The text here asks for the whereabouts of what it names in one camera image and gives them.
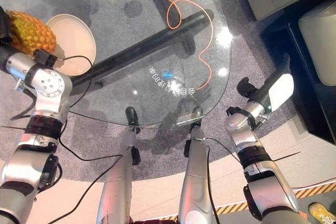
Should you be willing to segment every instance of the white bowl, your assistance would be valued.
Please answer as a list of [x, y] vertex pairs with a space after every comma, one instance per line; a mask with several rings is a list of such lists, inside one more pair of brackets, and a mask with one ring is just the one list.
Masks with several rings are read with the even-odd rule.
[[[89, 27], [79, 18], [70, 14], [59, 14], [47, 22], [56, 36], [57, 58], [82, 55], [93, 64], [96, 58], [96, 43]], [[56, 61], [54, 68], [69, 76], [78, 76], [90, 69], [90, 63], [85, 58], [72, 58]]]

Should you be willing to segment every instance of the white floor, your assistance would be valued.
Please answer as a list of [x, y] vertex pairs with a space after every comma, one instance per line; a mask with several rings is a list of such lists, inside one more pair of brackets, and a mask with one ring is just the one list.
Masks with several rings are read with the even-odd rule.
[[[297, 116], [263, 137], [261, 141], [273, 159], [301, 152], [277, 161], [292, 187], [336, 177], [336, 146], [306, 132]], [[244, 200], [243, 187], [246, 181], [240, 164], [232, 156], [212, 162], [210, 170], [216, 206]], [[183, 178], [184, 173], [180, 173], [135, 181], [132, 185], [131, 204], [133, 220], [177, 213]], [[37, 196], [27, 223], [46, 223], [67, 213], [76, 205], [89, 184], [61, 179], [54, 188]], [[78, 209], [57, 223], [95, 223], [101, 190], [102, 183], [95, 184]]]

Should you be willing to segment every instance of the glass table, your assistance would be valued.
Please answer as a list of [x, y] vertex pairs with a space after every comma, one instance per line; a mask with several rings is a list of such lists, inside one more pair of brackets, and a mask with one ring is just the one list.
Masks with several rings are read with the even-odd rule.
[[96, 41], [93, 68], [71, 77], [71, 111], [127, 125], [136, 109], [140, 127], [190, 124], [192, 111], [209, 113], [221, 99], [230, 69], [231, 34], [218, 0], [0, 0], [44, 22], [79, 17]]

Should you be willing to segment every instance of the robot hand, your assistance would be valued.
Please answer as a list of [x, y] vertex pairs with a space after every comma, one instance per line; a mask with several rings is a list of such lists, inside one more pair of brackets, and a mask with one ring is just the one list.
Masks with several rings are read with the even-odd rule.
[[15, 152], [4, 165], [0, 186], [0, 223], [23, 224], [37, 193], [53, 185], [58, 165], [53, 153], [69, 112], [72, 83], [68, 76], [52, 69], [55, 56], [36, 50], [33, 60], [9, 46], [2, 25], [0, 70], [14, 76], [18, 90], [33, 88], [37, 94], [35, 111]]
[[298, 203], [278, 166], [265, 151], [255, 131], [293, 93], [289, 56], [256, 89], [244, 78], [237, 86], [239, 94], [249, 98], [243, 109], [229, 108], [226, 130], [244, 169], [248, 185], [244, 187], [252, 215], [263, 223], [307, 223], [299, 214]]

